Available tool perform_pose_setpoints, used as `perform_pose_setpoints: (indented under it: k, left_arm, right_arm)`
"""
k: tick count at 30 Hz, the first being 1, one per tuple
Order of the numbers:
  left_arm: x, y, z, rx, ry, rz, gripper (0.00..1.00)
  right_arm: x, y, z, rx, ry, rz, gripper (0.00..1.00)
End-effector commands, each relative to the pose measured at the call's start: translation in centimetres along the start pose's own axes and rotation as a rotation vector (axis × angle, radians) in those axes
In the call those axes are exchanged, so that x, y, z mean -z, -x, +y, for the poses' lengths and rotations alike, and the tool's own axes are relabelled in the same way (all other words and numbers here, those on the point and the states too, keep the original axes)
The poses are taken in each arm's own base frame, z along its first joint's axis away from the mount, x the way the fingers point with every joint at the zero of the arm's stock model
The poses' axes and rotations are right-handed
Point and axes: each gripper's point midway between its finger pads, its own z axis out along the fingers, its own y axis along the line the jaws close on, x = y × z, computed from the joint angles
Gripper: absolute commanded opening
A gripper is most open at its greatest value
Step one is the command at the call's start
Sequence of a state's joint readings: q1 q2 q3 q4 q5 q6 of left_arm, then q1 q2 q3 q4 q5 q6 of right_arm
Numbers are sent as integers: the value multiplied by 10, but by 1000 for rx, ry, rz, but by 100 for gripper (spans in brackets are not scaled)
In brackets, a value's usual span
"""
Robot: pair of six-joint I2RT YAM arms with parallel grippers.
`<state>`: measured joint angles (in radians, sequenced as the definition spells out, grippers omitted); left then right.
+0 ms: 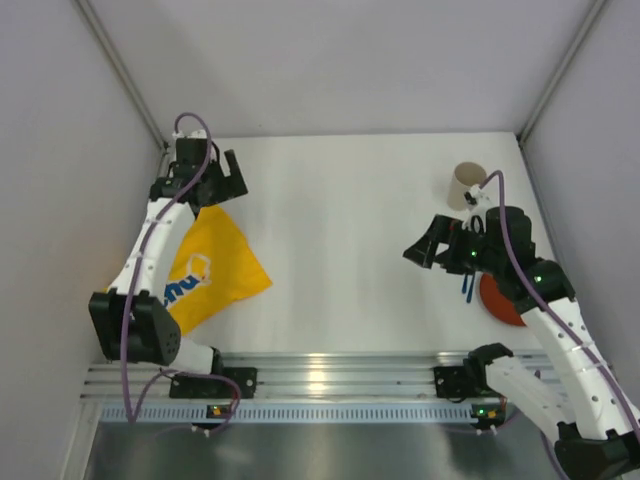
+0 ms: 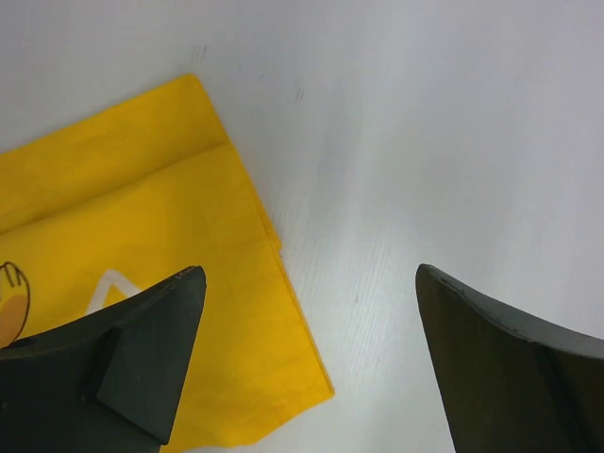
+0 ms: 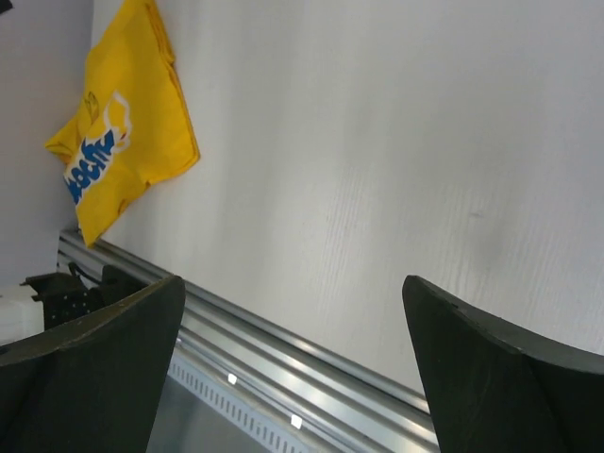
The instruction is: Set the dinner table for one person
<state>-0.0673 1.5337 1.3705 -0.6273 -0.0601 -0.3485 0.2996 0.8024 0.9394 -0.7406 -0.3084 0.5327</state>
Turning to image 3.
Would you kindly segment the yellow Pikachu placemat cloth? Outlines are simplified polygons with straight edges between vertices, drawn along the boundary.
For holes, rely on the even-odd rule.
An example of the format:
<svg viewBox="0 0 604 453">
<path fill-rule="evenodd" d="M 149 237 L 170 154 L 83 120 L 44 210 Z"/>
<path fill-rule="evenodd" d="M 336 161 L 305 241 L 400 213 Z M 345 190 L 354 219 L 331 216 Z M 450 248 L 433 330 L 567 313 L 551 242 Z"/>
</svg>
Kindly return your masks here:
<svg viewBox="0 0 604 453">
<path fill-rule="evenodd" d="M 44 145 L 65 165 L 87 246 L 200 159 L 175 60 L 157 4 L 125 1 L 86 58 L 75 115 Z"/>
</svg>

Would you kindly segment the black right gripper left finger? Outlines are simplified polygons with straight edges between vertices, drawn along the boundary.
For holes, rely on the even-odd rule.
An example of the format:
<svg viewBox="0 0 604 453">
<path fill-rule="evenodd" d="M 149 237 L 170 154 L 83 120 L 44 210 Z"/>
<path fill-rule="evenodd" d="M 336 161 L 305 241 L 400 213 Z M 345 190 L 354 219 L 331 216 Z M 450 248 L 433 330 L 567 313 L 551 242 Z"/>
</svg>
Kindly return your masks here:
<svg viewBox="0 0 604 453">
<path fill-rule="evenodd" d="M 2 346 L 2 451 L 144 452 L 184 304 L 170 276 Z"/>
</svg>

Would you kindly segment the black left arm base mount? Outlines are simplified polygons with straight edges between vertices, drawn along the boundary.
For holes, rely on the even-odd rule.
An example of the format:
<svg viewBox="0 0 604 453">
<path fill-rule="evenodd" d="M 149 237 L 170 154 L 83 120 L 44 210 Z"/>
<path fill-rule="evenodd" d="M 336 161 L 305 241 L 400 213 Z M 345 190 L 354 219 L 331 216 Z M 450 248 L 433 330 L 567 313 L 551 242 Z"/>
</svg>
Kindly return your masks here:
<svg viewBox="0 0 604 453">
<path fill-rule="evenodd" d="M 68 273 L 27 277 L 22 283 L 34 290 L 33 300 L 43 307 L 45 330 L 101 310 L 147 286 L 113 265 L 105 265 L 100 278 L 86 273 L 73 261 L 68 269 Z"/>
</svg>

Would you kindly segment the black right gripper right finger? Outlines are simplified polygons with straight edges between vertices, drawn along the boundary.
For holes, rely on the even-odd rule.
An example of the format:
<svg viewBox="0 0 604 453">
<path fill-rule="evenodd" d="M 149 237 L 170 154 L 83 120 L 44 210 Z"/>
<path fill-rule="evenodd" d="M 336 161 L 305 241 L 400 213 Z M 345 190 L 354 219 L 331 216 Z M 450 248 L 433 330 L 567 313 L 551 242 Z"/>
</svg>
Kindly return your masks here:
<svg viewBox="0 0 604 453">
<path fill-rule="evenodd" d="M 600 452 L 603 358 L 519 327 L 419 276 L 402 300 L 443 452 Z"/>
</svg>

